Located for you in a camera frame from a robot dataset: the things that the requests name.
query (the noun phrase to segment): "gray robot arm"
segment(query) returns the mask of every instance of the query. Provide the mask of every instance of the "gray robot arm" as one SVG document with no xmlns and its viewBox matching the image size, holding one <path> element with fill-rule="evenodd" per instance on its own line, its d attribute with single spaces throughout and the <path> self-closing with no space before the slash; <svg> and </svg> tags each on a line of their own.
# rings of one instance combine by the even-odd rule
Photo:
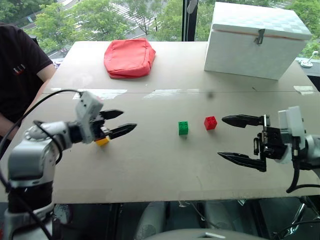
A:
<svg viewBox="0 0 320 240">
<path fill-rule="evenodd" d="M 39 219 L 51 218 L 54 208 L 52 185 L 56 161 L 61 158 L 62 151 L 79 142 L 89 144 L 106 136 L 114 139 L 136 127 L 134 123 L 127 123 L 111 130 L 105 128 L 105 120 L 113 119 L 123 112 L 114 109 L 101 111 L 102 107 L 103 103 L 97 96 L 84 91 L 76 106 L 76 121 L 37 123 L 38 125 L 24 132 L 21 143 L 12 150 L 8 158 L 8 182 L 11 188 L 8 193 L 8 209 L 4 215 L 5 240 L 15 239 L 15 236 L 29 239 L 34 234 L 34 231 L 26 227 L 35 222 L 21 206 L 17 196 L 28 204 Z M 22 227 L 25 230 L 18 233 L 17 230 Z M 36 232 L 46 239 L 43 232 Z"/>
<path fill-rule="evenodd" d="M 292 162 L 294 174 L 292 184 L 286 190 L 287 193 L 299 188 L 320 188 L 320 185 L 316 184 L 297 185 L 300 170 L 314 170 L 317 174 L 317 170 L 320 169 L 320 136 L 306 134 L 298 106 L 279 111 L 278 117 L 279 128 L 270 127 L 268 115 L 257 117 L 241 114 L 223 117 L 225 123 L 234 127 L 262 126 L 262 132 L 259 132 L 253 140 L 253 153 L 259 156 L 259 159 L 251 159 L 247 155 L 234 152 L 218 152 L 218 154 L 237 165 L 261 172 L 267 170 L 266 159 L 273 159 L 281 164 Z"/>
</svg>

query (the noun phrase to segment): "red pouch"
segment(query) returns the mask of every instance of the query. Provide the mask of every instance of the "red pouch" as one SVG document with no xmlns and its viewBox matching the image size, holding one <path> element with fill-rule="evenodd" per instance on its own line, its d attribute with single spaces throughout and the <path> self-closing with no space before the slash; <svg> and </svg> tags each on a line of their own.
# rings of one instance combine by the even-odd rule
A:
<svg viewBox="0 0 320 240">
<path fill-rule="evenodd" d="M 114 40 L 104 53 L 104 66 L 111 78 L 139 78 L 149 74 L 155 54 L 145 38 Z"/>
</svg>

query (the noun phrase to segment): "black shirt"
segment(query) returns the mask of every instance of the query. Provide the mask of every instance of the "black shirt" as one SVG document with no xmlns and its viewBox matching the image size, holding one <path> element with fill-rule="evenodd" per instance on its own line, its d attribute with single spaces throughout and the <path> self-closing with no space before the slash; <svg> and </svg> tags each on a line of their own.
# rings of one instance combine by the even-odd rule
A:
<svg viewBox="0 0 320 240">
<path fill-rule="evenodd" d="M 37 73 L 52 64 L 21 29 L 0 23 L 0 113 L 16 122 L 34 100 L 43 81 Z"/>
</svg>

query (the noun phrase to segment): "toy block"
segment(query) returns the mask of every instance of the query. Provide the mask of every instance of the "toy block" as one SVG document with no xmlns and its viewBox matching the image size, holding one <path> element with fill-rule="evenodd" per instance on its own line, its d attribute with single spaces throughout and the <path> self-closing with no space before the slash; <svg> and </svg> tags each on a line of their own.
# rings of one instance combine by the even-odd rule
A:
<svg viewBox="0 0 320 240">
<path fill-rule="evenodd" d="M 178 123 L 179 127 L 179 135 L 187 135 L 188 134 L 188 122 L 187 121 L 180 121 Z"/>
<path fill-rule="evenodd" d="M 204 119 L 204 126 L 206 130 L 212 130 L 215 129 L 217 126 L 217 120 L 214 116 L 207 116 Z"/>
<path fill-rule="evenodd" d="M 95 143 L 100 147 L 103 145 L 106 145 L 108 142 L 109 142 L 109 139 L 107 137 L 95 141 Z"/>
</svg>

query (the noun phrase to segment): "box lid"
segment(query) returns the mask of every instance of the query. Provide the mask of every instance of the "box lid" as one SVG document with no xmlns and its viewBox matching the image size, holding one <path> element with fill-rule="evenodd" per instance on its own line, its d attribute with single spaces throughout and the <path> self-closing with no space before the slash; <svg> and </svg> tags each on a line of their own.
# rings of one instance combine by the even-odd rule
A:
<svg viewBox="0 0 320 240">
<path fill-rule="evenodd" d="M 216 2 L 212 29 L 245 34 L 309 40 L 312 34 L 292 10 Z"/>
</svg>

